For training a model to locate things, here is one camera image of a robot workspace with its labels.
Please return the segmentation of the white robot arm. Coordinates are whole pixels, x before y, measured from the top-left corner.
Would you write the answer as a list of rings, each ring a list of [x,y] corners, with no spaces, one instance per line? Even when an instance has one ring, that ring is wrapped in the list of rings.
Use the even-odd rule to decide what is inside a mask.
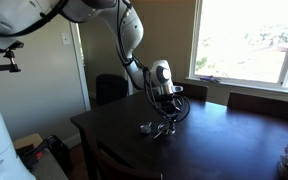
[[[61,15],[74,23],[101,18],[115,38],[119,59],[134,88],[151,86],[171,101],[183,90],[176,85],[168,61],[143,66],[134,55],[144,27],[131,0],[0,0],[0,54],[18,48],[19,39]],[[17,155],[0,111],[0,180],[35,180]]]

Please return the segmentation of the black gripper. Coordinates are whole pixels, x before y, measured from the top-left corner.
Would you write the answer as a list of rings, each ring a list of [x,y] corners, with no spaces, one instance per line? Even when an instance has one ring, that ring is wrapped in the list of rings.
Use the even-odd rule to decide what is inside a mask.
[[[155,97],[157,112],[163,119],[170,122],[165,123],[165,134],[171,134],[176,132],[175,122],[178,121],[178,116],[182,113],[182,107],[184,105],[184,99],[179,95],[157,95]]]

